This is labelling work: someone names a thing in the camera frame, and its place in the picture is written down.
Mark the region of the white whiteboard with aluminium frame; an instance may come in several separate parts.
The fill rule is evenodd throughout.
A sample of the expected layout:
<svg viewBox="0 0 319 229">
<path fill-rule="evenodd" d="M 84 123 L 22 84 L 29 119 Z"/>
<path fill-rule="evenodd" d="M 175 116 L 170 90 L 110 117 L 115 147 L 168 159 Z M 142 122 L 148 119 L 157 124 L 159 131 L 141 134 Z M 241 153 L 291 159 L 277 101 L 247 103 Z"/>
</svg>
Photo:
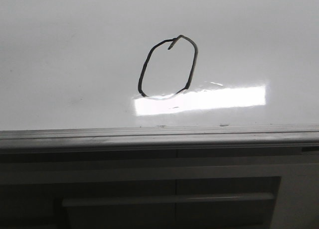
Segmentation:
<svg viewBox="0 0 319 229">
<path fill-rule="evenodd" d="M 0 147 L 319 142 L 319 0 L 0 0 Z"/>
</svg>

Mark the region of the grey metal table frame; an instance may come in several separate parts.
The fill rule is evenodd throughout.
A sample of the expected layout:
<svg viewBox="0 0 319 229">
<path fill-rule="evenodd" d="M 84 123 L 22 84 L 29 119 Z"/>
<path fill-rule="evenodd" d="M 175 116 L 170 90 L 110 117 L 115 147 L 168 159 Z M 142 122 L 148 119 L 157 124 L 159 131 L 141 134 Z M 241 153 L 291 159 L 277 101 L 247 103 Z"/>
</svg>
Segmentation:
<svg viewBox="0 0 319 229">
<path fill-rule="evenodd" d="M 45 148 L 0 156 L 3 229 L 316 229 L 315 146 Z"/>
</svg>

